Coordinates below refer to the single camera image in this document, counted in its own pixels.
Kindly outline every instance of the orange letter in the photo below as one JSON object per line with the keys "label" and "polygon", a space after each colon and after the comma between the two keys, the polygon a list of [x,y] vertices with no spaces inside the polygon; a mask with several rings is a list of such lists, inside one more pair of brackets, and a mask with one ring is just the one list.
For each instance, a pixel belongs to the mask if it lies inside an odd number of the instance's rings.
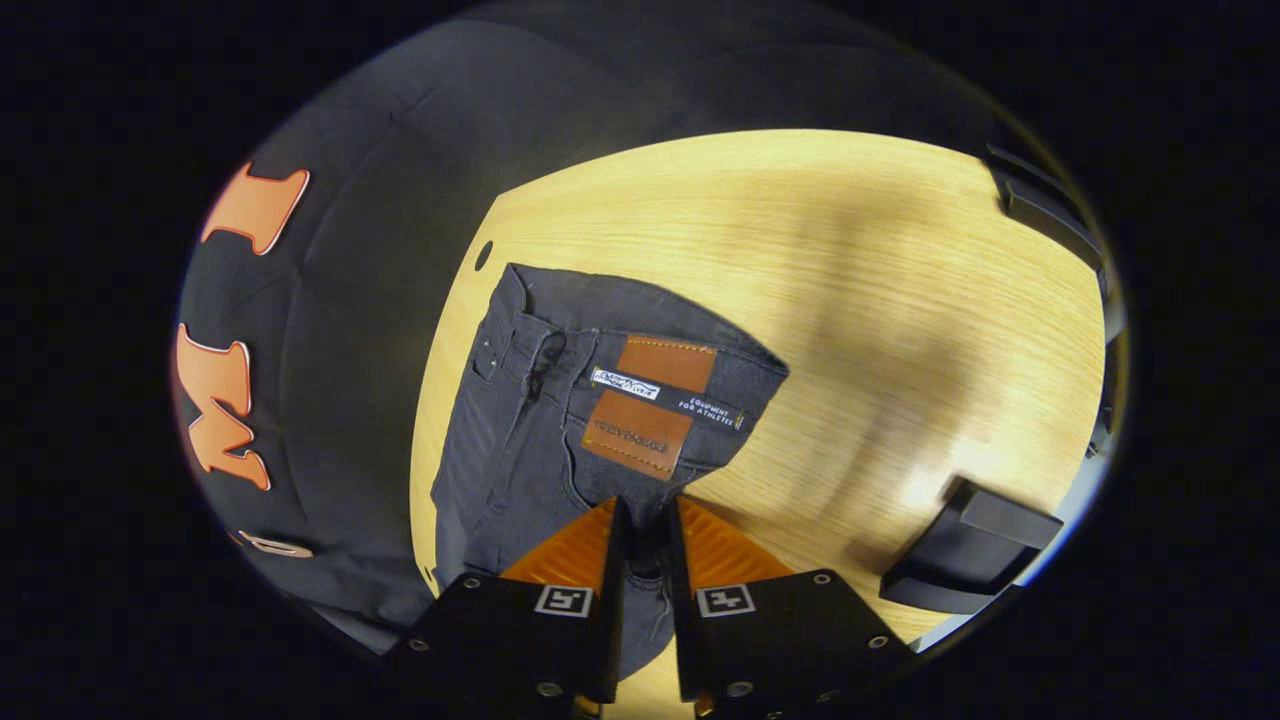
{"label": "orange letter", "polygon": [[218,205],[205,222],[200,242],[209,240],[214,231],[242,234],[253,245],[255,255],[266,255],[284,231],[284,223],[302,199],[311,173],[297,170],[283,181],[255,178],[248,174],[248,164],[227,183]]}
{"label": "orange letter", "polygon": [[205,347],[191,340],[187,324],[178,325],[178,380],[191,401],[200,409],[200,418],[187,428],[191,447],[206,473],[219,469],[237,478],[269,489],[271,479],[266,464],[252,450],[244,455],[230,451],[253,439],[253,430],[232,416],[218,401],[230,405],[237,415],[248,415],[252,406],[248,392],[248,347],[233,342],[227,350]]}

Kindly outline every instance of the wooden surface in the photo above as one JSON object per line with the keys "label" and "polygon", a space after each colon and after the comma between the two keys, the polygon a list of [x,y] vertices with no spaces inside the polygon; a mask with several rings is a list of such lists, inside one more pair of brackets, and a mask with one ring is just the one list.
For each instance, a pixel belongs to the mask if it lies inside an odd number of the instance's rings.
{"label": "wooden surface", "polygon": [[[690,487],[797,570],[836,569],[906,642],[945,615],[877,597],[956,475],[1052,512],[1102,386],[1097,281],[1009,220],[977,159],[833,131],[639,147],[495,200],[431,346],[412,457],[420,565],[429,491],[462,368],[508,261],[677,292],[791,366],[742,451]],[[479,272],[480,249],[493,254]],[[618,688],[611,717],[690,717],[673,647]]]}

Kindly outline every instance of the black jeans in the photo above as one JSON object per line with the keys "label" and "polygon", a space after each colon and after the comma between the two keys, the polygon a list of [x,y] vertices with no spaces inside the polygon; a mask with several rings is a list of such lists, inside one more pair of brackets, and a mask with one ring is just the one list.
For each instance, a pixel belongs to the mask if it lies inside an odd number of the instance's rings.
{"label": "black jeans", "polygon": [[[440,583],[502,573],[616,495],[648,527],[733,457],[786,377],[745,332],[660,287],[508,265],[431,487]],[[621,676],[671,641],[658,555],[630,552]]]}

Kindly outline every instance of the stitching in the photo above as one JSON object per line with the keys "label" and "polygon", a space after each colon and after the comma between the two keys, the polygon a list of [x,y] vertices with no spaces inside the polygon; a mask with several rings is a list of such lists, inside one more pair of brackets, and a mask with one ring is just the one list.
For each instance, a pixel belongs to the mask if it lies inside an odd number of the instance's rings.
{"label": "stitching", "polygon": [[696,345],[681,345],[677,342],[654,342],[652,340],[632,340],[628,341],[631,345],[657,345],[659,347],[675,347],[678,350],[692,350],[695,352],[705,352],[708,355],[716,355],[714,350],[708,350],[705,347],[698,347]]}
{"label": "stitching", "polygon": [[626,450],[618,450],[618,448],[613,447],[612,445],[604,445],[603,442],[595,442],[593,439],[586,439],[586,438],[582,438],[582,442],[585,442],[586,445],[598,445],[598,446],[600,446],[600,447],[603,447],[605,450],[612,450],[613,452],[617,452],[618,455],[626,455],[627,457],[630,457],[632,460],[639,460],[640,462],[644,462],[645,465],[653,465],[654,468],[662,470],[663,473],[669,473],[671,471],[671,468],[663,468],[662,465],[658,465],[657,462],[650,462],[649,460],[645,460],[644,457],[640,457],[639,455],[631,455]]}

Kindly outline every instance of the leather patch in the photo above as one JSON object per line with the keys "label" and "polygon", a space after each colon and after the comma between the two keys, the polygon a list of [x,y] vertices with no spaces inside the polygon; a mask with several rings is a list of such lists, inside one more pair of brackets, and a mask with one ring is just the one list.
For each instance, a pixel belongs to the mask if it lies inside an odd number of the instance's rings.
{"label": "leather patch", "polygon": [[716,348],[660,337],[627,336],[618,372],[689,392],[705,392],[716,365]]}
{"label": "leather patch", "polygon": [[694,419],[612,389],[586,420],[582,447],[637,473],[669,480]]}

